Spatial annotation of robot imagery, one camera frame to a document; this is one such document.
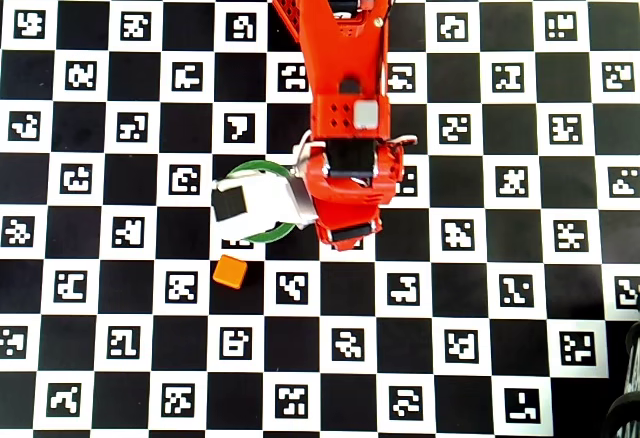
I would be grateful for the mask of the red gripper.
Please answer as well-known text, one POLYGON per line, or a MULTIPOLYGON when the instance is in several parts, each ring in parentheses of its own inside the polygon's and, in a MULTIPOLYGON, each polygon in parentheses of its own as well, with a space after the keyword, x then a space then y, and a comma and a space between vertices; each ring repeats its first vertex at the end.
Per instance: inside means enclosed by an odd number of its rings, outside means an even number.
POLYGON ((313 142, 302 160, 303 181, 319 240, 337 251, 382 230, 380 207, 404 177, 400 142, 313 142))

